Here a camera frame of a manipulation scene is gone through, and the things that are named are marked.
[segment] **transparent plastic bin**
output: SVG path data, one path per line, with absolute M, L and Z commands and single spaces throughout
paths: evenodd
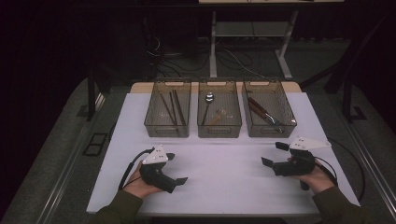
M 214 100 L 209 104 L 205 97 L 210 92 L 213 93 Z M 197 122 L 198 136 L 201 138 L 239 136 L 242 120 L 233 77 L 200 78 Z
M 157 78 L 145 118 L 148 136 L 188 137 L 190 101 L 190 78 Z
M 278 120 L 280 125 L 275 125 L 267 116 L 260 116 L 252 110 L 249 97 L 261 105 L 273 119 Z M 242 98 L 247 132 L 250 137 L 287 138 L 297 126 L 288 98 L 278 78 L 245 77 Z

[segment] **human hand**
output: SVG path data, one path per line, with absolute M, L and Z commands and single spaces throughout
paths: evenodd
M 148 185 L 142 179 L 140 172 L 139 172 L 141 166 L 142 166 L 142 161 L 139 162 L 136 169 L 132 173 L 131 177 L 129 177 L 129 179 L 128 179 L 129 184 L 126 184 L 122 190 L 124 190 L 128 193 L 131 193 L 136 197 L 144 199 L 147 196 L 149 196 L 150 194 L 160 192 L 162 190 L 153 186 L 153 185 Z
M 293 178 L 305 182 L 307 185 L 309 185 L 309 187 L 314 191 L 315 194 L 335 186 L 330 178 L 317 166 L 315 166 L 311 174 L 294 175 Z

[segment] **sleeve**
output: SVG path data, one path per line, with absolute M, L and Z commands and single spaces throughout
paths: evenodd
M 372 223 L 370 213 L 353 203 L 337 187 L 326 189 L 313 197 L 324 224 Z
M 88 222 L 89 224 L 126 224 L 133 223 L 143 200 L 119 190 L 113 201 L 106 207 L 99 210 Z

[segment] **white table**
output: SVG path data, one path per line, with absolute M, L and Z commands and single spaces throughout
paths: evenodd
M 129 162 L 144 149 L 163 144 L 175 153 L 163 172 L 171 178 L 188 177 L 172 194 L 160 192 L 145 199 L 140 216 L 216 216 L 216 217 L 296 217 L 317 215 L 312 192 L 300 189 L 298 180 L 275 176 L 262 165 L 261 157 L 285 161 L 289 152 L 275 148 L 274 142 L 290 143 L 297 136 L 327 141 L 308 97 L 288 92 L 298 122 L 290 138 L 250 138 L 244 121 L 241 95 L 239 103 L 243 125 L 235 139 L 202 139 L 197 132 L 197 93 L 191 94 L 190 137 L 150 138 L 143 124 L 150 93 L 126 96 L 105 160 L 97 178 L 87 212 L 95 213 L 115 196 Z M 330 147 L 311 150 L 335 169 L 339 187 L 354 204 L 359 204 Z

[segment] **desk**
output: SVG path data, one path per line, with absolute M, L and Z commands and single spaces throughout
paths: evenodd
M 298 126 L 290 138 L 250 138 L 241 109 L 243 125 L 235 139 L 202 139 L 197 128 L 197 83 L 192 85 L 190 136 L 188 138 L 150 138 L 143 124 L 152 83 L 136 83 L 127 94 L 101 171 L 87 208 L 95 213 L 115 196 L 129 162 L 142 150 L 163 144 L 176 156 L 163 168 L 172 178 L 188 177 L 172 194 L 150 195 L 140 216 L 239 216 L 286 217 L 317 215 L 312 192 L 300 189 L 299 181 L 275 176 L 262 165 L 261 157 L 284 161 L 290 154 L 275 148 L 274 142 L 290 143 L 297 136 L 326 141 L 318 118 L 305 93 L 295 83 L 285 83 Z M 240 106 L 243 108 L 241 95 Z M 330 147 L 312 150 L 328 161 L 338 175 L 341 191 L 359 204 Z
M 273 3 L 309 3 L 309 2 L 344 2 L 344 0 L 199 0 L 201 4 L 273 4 Z M 298 11 L 294 10 L 288 21 L 249 21 L 249 22 L 218 22 L 216 21 L 216 11 L 212 16 L 211 50 L 210 50 L 210 76 L 217 76 L 216 67 L 216 36 L 282 36 L 283 44 L 275 51 L 283 76 L 292 79 L 288 64 L 285 60 L 285 53 L 288 47 L 294 23 L 297 20 Z
M 107 14 L 121 14 L 121 15 L 132 15 L 132 14 L 141 14 L 148 12 L 158 12 L 158 11 L 167 11 L 169 13 L 173 13 L 175 11 L 193 11 L 193 12 L 216 12 L 216 11 L 228 11 L 228 10 L 238 10 L 238 11 L 246 11 L 247 13 L 251 11 L 262 11 L 262 10 L 270 10 L 270 11 L 279 11 L 279 10 L 291 10 L 298 11 L 300 9 L 305 8 L 316 8 L 317 10 L 323 10 L 323 8 L 330 6 L 337 6 L 340 2 L 344 2 L 344 0 L 314 0 L 314 1 L 299 1 L 299 0 L 196 0 L 195 2 L 186 2 L 186 3 L 175 3 L 171 2 L 166 4 L 165 1 L 161 1 L 161 3 L 151 3 L 145 2 L 136 3 L 136 1 L 130 2 L 114 2 L 114 1 L 84 1 L 75 2 L 71 6 L 76 15 L 87 16 L 90 18 L 90 15 L 95 15 L 97 13 L 105 13 Z M 234 26 L 227 26 L 226 23 L 221 26 L 216 25 L 216 13 L 213 15 L 212 20 L 212 34 L 211 34 L 211 55 L 210 55 L 210 74 L 212 77 L 217 75 L 216 68 L 216 58 L 215 58 L 215 38 L 216 35 L 223 35 L 223 32 L 229 32 L 233 30 Z M 291 74 L 289 68 L 287 66 L 286 60 L 284 58 L 287 45 L 290 40 L 291 32 L 293 29 L 293 24 L 297 13 L 293 13 L 292 17 L 289 21 L 280 21 L 276 22 L 275 25 L 266 25 L 262 26 L 263 23 L 253 22 L 245 27 L 256 27 L 259 25 L 260 28 L 254 28 L 257 30 L 257 35 L 259 36 L 285 36 L 284 44 L 282 48 L 276 50 L 276 57 L 279 61 L 280 67 L 285 78 L 291 78 Z M 243 31 L 242 36 L 249 35 L 251 36 L 251 29 L 245 32 Z M 89 119 L 92 118 L 95 112 L 95 90 L 94 90 L 94 76 L 95 73 L 95 61 L 94 58 L 89 58 L 88 61 L 93 63 L 93 68 L 89 73 Z

